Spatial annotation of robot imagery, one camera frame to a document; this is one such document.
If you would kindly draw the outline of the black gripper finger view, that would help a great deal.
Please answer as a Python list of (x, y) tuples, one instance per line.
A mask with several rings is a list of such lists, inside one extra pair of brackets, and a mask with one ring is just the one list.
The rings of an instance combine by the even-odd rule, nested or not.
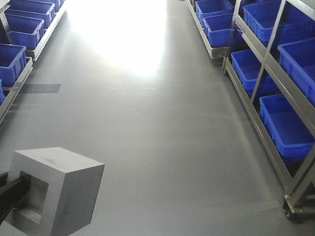
[(15, 205), (29, 192), (30, 178), (23, 175), (8, 181), (9, 172), (0, 175), (0, 220), (4, 221)]

